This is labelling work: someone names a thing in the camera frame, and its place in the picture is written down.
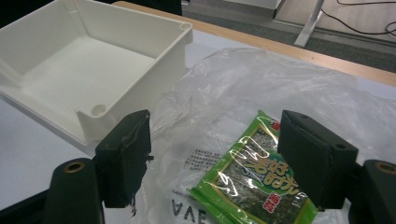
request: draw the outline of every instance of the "metal stand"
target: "metal stand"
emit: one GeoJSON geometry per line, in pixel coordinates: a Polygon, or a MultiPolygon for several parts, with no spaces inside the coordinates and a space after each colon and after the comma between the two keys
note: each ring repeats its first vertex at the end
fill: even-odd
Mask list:
{"type": "Polygon", "coordinates": [[[318,0],[315,9],[312,12],[311,17],[309,18],[308,22],[305,24],[303,30],[300,32],[296,41],[294,42],[295,46],[301,48],[305,47],[306,42],[308,42],[309,37],[311,36],[312,32],[314,32],[315,26],[317,25],[317,22],[320,19],[320,16],[322,15],[321,8],[323,6],[323,3],[324,0],[318,0]]]}

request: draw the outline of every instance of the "clear plastic bag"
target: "clear plastic bag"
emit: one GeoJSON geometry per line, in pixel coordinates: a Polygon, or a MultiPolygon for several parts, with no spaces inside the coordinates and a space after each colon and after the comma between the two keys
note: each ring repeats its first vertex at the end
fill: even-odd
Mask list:
{"type": "MultiPolygon", "coordinates": [[[[132,223],[216,223],[189,194],[261,109],[306,114],[368,159],[396,162],[396,103],[360,91],[357,79],[261,49],[224,49],[196,64],[151,116],[155,161],[137,195],[132,223]]],[[[342,210],[314,223],[347,223],[342,210]]]]}

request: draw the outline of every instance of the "packaged seaweed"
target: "packaged seaweed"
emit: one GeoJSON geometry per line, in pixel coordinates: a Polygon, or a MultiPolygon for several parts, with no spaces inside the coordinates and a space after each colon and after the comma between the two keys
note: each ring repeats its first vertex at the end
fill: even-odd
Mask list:
{"type": "Polygon", "coordinates": [[[262,111],[191,195],[219,223],[311,223],[316,207],[276,152],[280,125],[262,111]]]}

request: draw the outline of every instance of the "table surface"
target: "table surface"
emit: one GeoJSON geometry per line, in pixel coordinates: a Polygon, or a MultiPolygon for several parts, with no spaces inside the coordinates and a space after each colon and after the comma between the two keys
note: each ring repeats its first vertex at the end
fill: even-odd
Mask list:
{"type": "Polygon", "coordinates": [[[315,53],[306,49],[299,49],[293,46],[278,43],[272,40],[264,39],[255,35],[248,35],[227,28],[219,27],[216,25],[208,24],[202,21],[196,21],[189,18],[181,17],[178,15],[173,15],[163,11],[151,9],[148,7],[141,7],[128,2],[119,1],[113,5],[119,7],[127,7],[129,9],[134,9],[138,11],[147,12],[150,14],[155,14],[158,16],[163,16],[179,21],[190,22],[193,25],[193,29],[197,31],[202,31],[207,34],[212,34],[227,39],[231,39],[240,43],[248,44],[252,47],[257,47],[260,49],[268,49],[276,53],[290,56],[292,58],[300,59],[306,62],[321,65],[327,68],[331,68],[340,72],[344,72],[350,75],[365,77],[376,82],[388,84],[391,86],[396,86],[396,74],[369,67],[366,65],[352,63],[345,60],[330,57],[324,54],[315,53]]]}
{"type": "MultiPolygon", "coordinates": [[[[257,47],[370,78],[376,82],[358,78],[361,88],[396,100],[395,74],[126,2],[115,5],[191,22],[194,40],[186,46],[187,68],[220,49],[257,47]]],[[[0,111],[0,210],[47,189],[52,171],[59,164],[89,157],[3,100],[0,111]]],[[[105,209],[106,223],[130,223],[130,213],[130,209],[105,209]]]]}

